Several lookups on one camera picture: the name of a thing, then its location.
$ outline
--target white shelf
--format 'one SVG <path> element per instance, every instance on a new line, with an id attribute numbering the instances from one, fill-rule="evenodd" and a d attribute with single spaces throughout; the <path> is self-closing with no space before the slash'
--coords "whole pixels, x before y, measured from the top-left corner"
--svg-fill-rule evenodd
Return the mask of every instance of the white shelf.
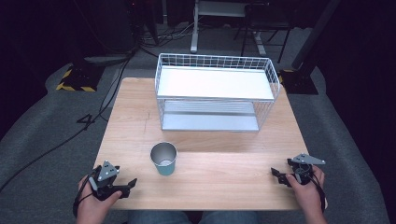
<path id="1" fill-rule="evenodd" d="M 199 1 L 199 15 L 245 17 L 245 3 Z"/>
<path id="2" fill-rule="evenodd" d="M 251 102 L 165 101 L 163 130 L 238 131 L 259 130 Z"/>
<path id="3" fill-rule="evenodd" d="M 157 96 L 274 100 L 263 70 L 163 66 Z"/>

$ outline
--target wooden table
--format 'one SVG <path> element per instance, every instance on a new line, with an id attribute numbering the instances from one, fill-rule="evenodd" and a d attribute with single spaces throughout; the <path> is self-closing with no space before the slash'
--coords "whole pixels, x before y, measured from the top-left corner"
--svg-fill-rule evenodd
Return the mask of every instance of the wooden table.
<path id="1" fill-rule="evenodd" d="M 176 170 L 159 175 L 149 158 L 162 141 L 178 150 Z M 290 210 L 292 189 L 277 183 L 271 167 L 291 172 L 286 158 L 307 153 L 282 89 L 258 133 L 162 131 L 152 78 L 125 78 L 95 166 L 120 166 L 115 185 L 137 184 L 116 209 Z"/>

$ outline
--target white wire rack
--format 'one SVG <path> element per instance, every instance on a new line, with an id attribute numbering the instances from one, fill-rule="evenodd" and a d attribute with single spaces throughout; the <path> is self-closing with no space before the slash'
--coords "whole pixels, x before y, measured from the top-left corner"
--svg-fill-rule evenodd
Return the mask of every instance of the white wire rack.
<path id="1" fill-rule="evenodd" d="M 163 130 L 257 132 L 280 85 L 268 58 L 160 54 L 155 90 Z"/>

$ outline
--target metal cup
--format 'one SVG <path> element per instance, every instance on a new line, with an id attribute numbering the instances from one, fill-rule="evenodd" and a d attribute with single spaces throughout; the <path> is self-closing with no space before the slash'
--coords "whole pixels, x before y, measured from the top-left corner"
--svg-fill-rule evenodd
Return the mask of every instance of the metal cup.
<path id="1" fill-rule="evenodd" d="M 175 171 L 177 150 L 171 143 L 161 142 L 155 145 L 150 157 L 160 175 L 171 175 Z"/>

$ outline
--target human hand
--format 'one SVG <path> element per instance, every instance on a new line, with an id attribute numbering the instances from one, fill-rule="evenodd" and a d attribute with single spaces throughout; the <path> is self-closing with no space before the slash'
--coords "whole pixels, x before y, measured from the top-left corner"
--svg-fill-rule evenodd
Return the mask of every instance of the human hand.
<path id="1" fill-rule="evenodd" d="M 325 174 L 315 165 L 312 166 L 312 170 L 318 178 L 320 187 L 323 188 Z M 304 211 L 307 223 L 327 223 L 321 211 L 317 186 L 312 181 L 306 185 L 301 185 L 293 175 L 286 175 L 286 178 L 294 190 L 298 204 Z"/>
<path id="2" fill-rule="evenodd" d="M 82 183 L 86 176 L 78 183 L 78 190 L 81 189 Z M 105 220 L 108 210 L 121 196 L 121 191 L 114 192 L 104 201 L 100 201 L 92 195 L 91 184 L 88 181 L 81 192 L 80 200 L 84 197 L 78 206 L 77 224 L 100 224 Z"/>

